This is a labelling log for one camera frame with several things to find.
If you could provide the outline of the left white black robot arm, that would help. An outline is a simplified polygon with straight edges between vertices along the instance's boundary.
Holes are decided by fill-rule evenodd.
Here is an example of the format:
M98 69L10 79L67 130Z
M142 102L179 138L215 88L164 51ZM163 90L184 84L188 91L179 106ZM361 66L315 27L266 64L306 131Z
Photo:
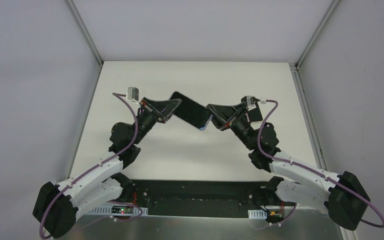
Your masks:
M132 124L118 122L111 129L108 151L83 173L66 180L47 182L33 208L43 240L65 235L84 214L118 199L134 200L134 183L122 173L139 155L137 145L157 123L165 124L180 106L181 99L154 101L144 97L138 112L132 108Z

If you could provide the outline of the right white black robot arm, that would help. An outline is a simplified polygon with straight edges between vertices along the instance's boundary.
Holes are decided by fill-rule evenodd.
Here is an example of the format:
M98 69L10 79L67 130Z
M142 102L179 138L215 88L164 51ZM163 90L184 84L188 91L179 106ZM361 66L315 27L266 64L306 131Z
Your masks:
M254 129L248 119L248 107L208 104L212 122L221 131L232 130L251 152L251 163L259 170L275 176L264 190L264 200L270 205L280 201L309 206L327 214L337 225L350 231L363 222L371 201L356 175L330 172L300 161L281 150L274 125L263 120Z

